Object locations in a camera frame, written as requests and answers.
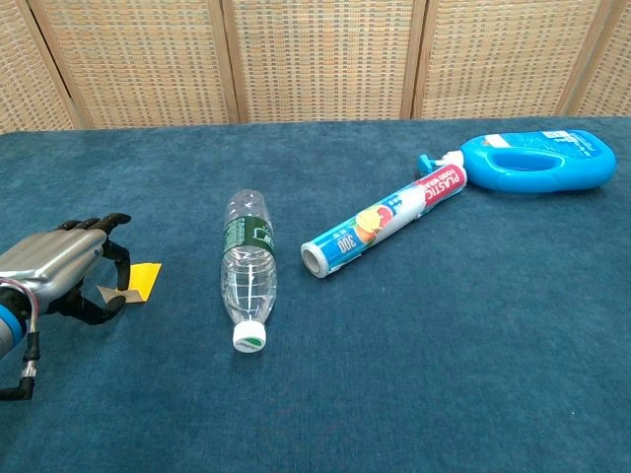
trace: blue plastic bottle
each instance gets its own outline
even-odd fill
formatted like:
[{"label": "blue plastic bottle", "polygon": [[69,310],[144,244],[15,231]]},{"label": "blue plastic bottle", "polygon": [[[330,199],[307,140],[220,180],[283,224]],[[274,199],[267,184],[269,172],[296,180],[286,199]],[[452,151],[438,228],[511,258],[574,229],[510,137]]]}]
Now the blue plastic bottle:
[{"label": "blue plastic bottle", "polygon": [[615,171],[613,152],[583,130],[478,136],[429,163],[463,163],[469,182],[504,192],[590,189]]}]

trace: wicker screen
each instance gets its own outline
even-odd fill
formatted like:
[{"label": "wicker screen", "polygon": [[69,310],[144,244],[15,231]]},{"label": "wicker screen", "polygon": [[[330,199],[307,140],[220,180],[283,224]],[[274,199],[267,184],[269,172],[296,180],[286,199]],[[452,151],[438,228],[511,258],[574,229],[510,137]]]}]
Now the wicker screen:
[{"label": "wicker screen", "polygon": [[578,114],[631,115],[631,1],[596,66]]},{"label": "wicker screen", "polygon": [[0,133],[73,128],[15,0],[0,0],[0,18]]},{"label": "wicker screen", "polygon": [[226,2],[250,121],[399,117],[412,0]]},{"label": "wicker screen", "polygon": [[599,0],[433,0],[414,116],[550,115]]},{"label": "wicker screen", "polygon": [[97,128],[229,121],[213,2],[220,12],[219,0],[32,0]]}]

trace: blue carpet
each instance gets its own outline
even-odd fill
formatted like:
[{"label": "blue carpet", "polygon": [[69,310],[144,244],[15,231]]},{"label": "blue carpet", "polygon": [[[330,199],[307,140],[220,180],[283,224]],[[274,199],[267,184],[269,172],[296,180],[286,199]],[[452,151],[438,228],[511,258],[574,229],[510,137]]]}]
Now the blue carpet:
[{"label": "blue carpet", "polygon": [[[601,189],[467,186],[324,280],[300,245],[485,133],[583,128]],[[0,251],[125,212],[162,261],[101,326],[41,320],[31,402],[0,404],[1,472],[631,471],[631,118],[302,123],[0,136]],[[278,297],[268,345],[232,348],[224,207],[264,193]],[[86,280],[114,284],[113,265]],[[24,345],[0,362],[14,385]]]}]

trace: yellow paper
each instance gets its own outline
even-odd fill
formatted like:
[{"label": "yellow paper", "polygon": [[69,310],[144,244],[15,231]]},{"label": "yellow paper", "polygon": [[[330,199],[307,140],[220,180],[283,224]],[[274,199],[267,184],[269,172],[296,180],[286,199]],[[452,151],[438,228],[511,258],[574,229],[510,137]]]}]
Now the yellow paper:
[{"label": "yellow paper", "polygon": [[149,300],[161,267],[162,263],[132,264],[129,276],[129,289],[117,291],[116,289],[104,288],[103,286],[97,286],[97,289],[106,303],[118,296],[125,296],[128,304],[145,303]]},{"label": "yellow paper", "polygon": [[162,263],[139,263],[131,265],[129,289],[136,290],[143,302],[149,299]]}]

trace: clear plastic bottle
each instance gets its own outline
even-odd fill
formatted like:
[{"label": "clear plastic bottle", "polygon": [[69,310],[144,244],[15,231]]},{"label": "clear plastic bottle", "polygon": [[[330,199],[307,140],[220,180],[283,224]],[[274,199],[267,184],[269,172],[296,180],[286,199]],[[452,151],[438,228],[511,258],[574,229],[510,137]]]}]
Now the clear plastic bottle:
[{"label": "clear plastic bottle", "polygon": [[256,190],[237,192],[226,207],[221,293],[235,323],[235,349],[261,350],[264,323],[276,300],[276,263],[269,213]]}]

